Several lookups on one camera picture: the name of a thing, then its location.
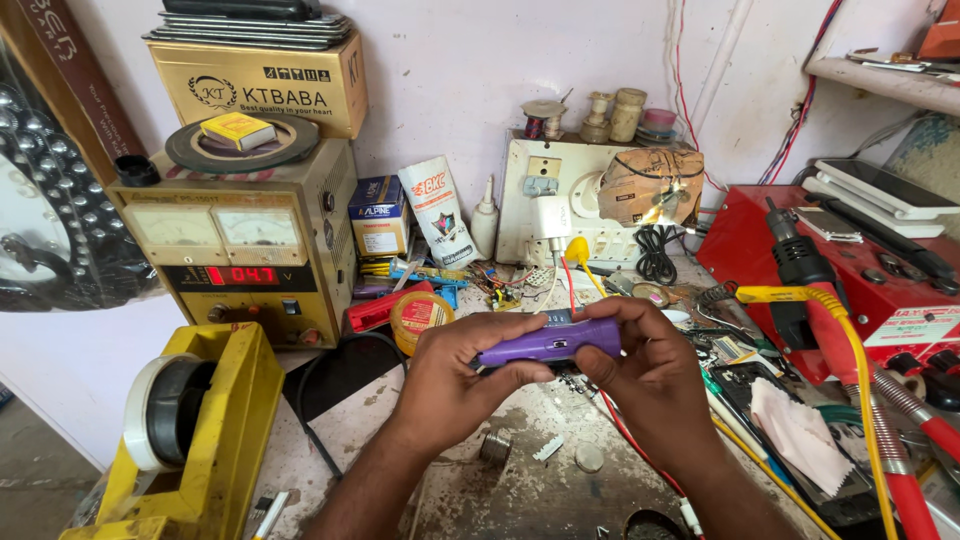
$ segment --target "white cloth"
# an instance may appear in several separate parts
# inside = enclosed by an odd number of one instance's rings
[[[792,401],[768,380],[754,380],[751,389],[754,422],[777,452],[825,493],[836,495],[853,464],[837,450],[820,411]]]

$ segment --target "red digital display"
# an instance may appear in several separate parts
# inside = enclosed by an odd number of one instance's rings
[[[276,270],[269,266],[205,266],[215,285],[279,285]]]

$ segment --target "hand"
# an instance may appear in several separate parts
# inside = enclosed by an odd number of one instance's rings
[[[724,459],[693,347],[648,300],[607,298],[573,320],[612,316],[627,355],[614,360],[587,345],[577,351],[576,362],[616,401],[640,448],[674,477]]]
[[[545,314],[476,313],[425,331],[384,428],[431,460],[463,442],[520,386],[555,379],[549,367],[533,361],[510,362],[488,377],[467,364],[478,352],[540,329],[546,321]]]

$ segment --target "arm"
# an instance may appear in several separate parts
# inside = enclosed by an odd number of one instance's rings
[[[427,466],[463,442],[520,386],[555,379],[536,362],[481,378],[477,352],[546,324],[546,315],[478,313],[423,333],[394,413],[334,488],[303,540],[393,538]]]
[[[720,440],[686,339],[645,300],[608,298],[574,318],[611,316],[627,355],[614,360],[586,346],[577,365],[616,401],[640,448],[684,489],[706,537],[799,540]]]

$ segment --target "workbench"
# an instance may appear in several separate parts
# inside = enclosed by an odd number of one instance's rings
[[[677,284],[716,284],[692,258],[673,259],[679,274]],[[521,291],[530,297],[544,289],[525,286]],[[584,304],[600,298],[595,289],[577,289],[575,293]],[[460,291],[457,317],[490,310],[485,297],[475,285]],[[515,311],[533,311],[542,298],[523,298],[522,307]],[[568,305],[569,294],[558,284],[546,308]],[[743,324],[752,325],[739,307],[733,309]],[[278,359],[289,372],[310,357],[279,355]],[[390,415],[402,385],[403,372],[397,366],[309,423],[341,469],[349,468]],[[430,465],[407,504],[397,538],[587,540],[594,538],[599,526],[610,531],[610,538],[619,539],[623,522],[641,508],[657,510],[683,526],[673,490],[623,439],[602,399],[591,400],[589,395],[572,391],[560,380],[530,384],[517,391],[476,433]],[[491,430],[513,439],[512,453],[502,470],[478,457],[483,437]],[[535,460],[533,454],[557,435],[564,438],[560,449],[543,462]],[[595,474],[583,472],[574,462],[574,449],[584,441],[603,452],[604,465]],[[805,538],[826,538],[749,457],[732,442],[727,443],[760,489]],[[334,485],[293,408],[281,398],[252,499],[253,505],[265,493],[291,492],[269,539],[299,538]],[[243,540],[252,538],[256,526],[247,523]]]

